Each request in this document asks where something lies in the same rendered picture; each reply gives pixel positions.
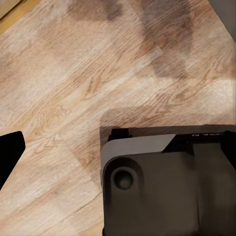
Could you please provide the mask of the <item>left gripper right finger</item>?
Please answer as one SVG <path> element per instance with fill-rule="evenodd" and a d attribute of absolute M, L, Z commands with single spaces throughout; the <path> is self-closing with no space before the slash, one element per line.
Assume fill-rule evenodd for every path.
<path fill-rule="evenodd" d="M 222 136 L 220 148 L 236 170 L 236 133 L 225 131 Z"/>

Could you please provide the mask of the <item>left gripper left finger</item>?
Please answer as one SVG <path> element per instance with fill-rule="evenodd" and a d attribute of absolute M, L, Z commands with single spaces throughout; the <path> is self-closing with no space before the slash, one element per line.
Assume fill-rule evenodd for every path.
<path fill-rule="evenodd" d="M 0 190 L 26 149 L 21 131 L 0 136 Z"/>

